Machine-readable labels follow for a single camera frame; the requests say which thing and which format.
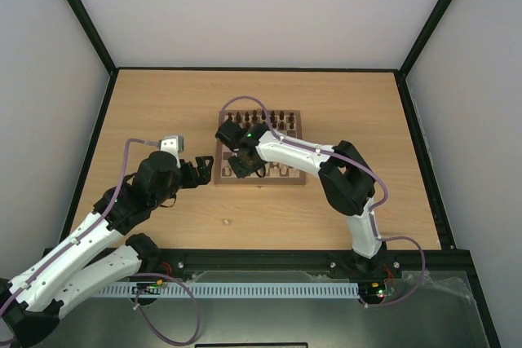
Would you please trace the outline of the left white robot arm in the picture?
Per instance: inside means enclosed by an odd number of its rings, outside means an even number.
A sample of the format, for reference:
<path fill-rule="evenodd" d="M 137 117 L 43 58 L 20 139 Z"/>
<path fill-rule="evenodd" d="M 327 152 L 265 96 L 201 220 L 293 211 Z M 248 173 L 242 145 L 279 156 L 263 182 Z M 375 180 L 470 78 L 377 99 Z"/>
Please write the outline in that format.
<path fill-rule="evenodd" d="M 133 174 L 120 173 L 77 229 L 27 271 L 1 283 L 1 318 L 13 336 L 5 343 L 32 347 L 46 339 L 76 306 L 107 285 L 152 273 L 160 249 L 131 230 L 180 189 L 211 180 L 212 156 L 194 162 L 152 152 Z"/>

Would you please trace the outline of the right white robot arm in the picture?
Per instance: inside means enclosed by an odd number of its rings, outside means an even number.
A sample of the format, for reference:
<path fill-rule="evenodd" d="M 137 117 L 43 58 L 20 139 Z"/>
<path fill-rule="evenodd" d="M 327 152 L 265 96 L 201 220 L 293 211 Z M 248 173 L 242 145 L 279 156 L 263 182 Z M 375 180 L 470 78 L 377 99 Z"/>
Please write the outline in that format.
<path fill-rule="evenodd" d="M 351 268 L 366 276 L 383 268 L 382 242 L 372 211 L 375 179 L 351 143 L 320 145 L 264 124 L 242 128 L 232 120 L 223 122 L 215 137 L 232 152 L 228 162 L 238 178 L 261 170 L 269 162 L 318 178 L 330 206 L 347 219 L 352 235 Z"/>

